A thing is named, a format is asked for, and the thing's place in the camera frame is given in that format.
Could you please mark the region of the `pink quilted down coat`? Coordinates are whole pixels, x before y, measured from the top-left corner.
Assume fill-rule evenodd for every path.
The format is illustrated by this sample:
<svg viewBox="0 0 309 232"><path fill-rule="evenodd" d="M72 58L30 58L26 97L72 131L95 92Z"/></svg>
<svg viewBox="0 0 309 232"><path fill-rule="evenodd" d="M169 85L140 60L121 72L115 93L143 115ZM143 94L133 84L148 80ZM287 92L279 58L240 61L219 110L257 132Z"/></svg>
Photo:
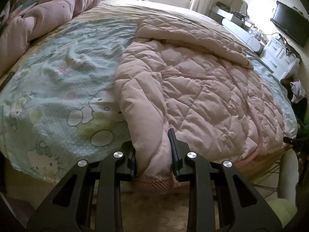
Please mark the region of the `pink quilted down coat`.
<svg viewBox="0 0 309 232"><path fill-rule="evenodd" d="M286 151L283 110L243 48L218 25L165 16L137 21L115 77L115 95L136 150L135 190L166 194L172 174L168 130L207 160L229 160L246 176Z"/></svg>

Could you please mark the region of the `white drawer dresser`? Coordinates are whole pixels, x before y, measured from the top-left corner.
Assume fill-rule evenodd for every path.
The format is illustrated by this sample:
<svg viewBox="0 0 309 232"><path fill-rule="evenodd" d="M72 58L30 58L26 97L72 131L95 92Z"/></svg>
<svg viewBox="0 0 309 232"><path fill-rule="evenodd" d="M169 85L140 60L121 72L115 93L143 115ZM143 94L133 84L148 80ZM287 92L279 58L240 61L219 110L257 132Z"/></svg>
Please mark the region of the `white drawer dresser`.
<svg viewBox="0 0 309 232"><path fill-rule="evenodd" d="M300 59L280 40L279 35L273 35L265 45L260 59L273 71L273 75L282 80L290 77L297 77Z"/></svg>

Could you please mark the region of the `white vanity desk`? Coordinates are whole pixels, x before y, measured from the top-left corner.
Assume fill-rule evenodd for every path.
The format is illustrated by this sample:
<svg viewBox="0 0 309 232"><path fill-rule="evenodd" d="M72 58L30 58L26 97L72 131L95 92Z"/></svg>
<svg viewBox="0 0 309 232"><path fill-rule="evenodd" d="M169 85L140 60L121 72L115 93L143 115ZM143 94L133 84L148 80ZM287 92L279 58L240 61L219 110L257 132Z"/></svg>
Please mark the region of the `white vanity desk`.
<svg viewBox="0 0 309 232"><path fill-rule="evenodd" d="M208 17L226 28L235 35L244 45L258 56L261 55L263 46L256 37L244 29L244 22L238 19L234 14L224 11L217 6L212 6Z"/></svg>

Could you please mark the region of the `tan bed sheet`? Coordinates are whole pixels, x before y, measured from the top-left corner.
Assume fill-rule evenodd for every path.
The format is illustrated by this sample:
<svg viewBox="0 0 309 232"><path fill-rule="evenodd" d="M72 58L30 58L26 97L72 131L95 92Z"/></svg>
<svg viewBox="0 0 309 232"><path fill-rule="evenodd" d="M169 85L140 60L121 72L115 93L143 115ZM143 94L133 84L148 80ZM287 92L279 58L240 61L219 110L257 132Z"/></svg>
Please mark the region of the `tan bed sheet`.
<svg viewBox="0 0 309 232"><path fill-rule="evenodd" d="M206 16L152 2L102 1L33 40L1 75L1 99L68 93L88 97L114 83L120 58L135 37L194 43L216 57L252 69L239 44Z"/></svg>

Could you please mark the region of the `oval vanity mirror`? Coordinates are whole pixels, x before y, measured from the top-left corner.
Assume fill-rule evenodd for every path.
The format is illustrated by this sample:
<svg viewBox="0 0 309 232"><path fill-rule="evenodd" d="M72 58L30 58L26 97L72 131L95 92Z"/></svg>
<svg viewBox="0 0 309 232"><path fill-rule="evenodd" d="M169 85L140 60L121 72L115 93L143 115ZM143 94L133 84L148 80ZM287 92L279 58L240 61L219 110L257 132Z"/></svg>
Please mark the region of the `oval vanity mirror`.
<svg viewBox="0 0 309 232"><path fill-rule="evenodd" d="M244 0L232 0L229 6L232 9L232 12L236 12L242 16L247 16L248 14L248 4Z"/></svg>

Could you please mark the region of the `pink rolled duvet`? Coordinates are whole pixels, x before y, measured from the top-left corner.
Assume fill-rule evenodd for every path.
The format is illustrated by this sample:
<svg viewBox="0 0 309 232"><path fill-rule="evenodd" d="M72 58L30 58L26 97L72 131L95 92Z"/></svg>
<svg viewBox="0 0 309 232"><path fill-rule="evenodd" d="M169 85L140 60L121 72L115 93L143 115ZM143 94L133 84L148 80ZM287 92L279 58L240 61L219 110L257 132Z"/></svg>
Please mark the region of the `pink rolled duvet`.
<svg viewBox="0 0 309 232"><path fill-rule="evenodd" d="M96 7L101 0L39 0L10 20L1 33L1 75L27 51L30 43Z"/></svg>

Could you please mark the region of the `black wall television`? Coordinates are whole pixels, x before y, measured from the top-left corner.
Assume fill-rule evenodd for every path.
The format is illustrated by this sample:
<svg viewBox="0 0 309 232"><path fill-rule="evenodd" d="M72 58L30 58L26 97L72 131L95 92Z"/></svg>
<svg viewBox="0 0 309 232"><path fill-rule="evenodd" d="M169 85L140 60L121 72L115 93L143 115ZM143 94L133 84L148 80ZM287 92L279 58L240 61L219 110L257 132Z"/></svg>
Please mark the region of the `black wall television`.
<svg viewBox="0 0 309 232"><path fill-rule="evenodd" d="M298 45L305 47L308 40L308 19L298 10L295 10L280 1L276 2L273 16L270 21Z"/></svg>

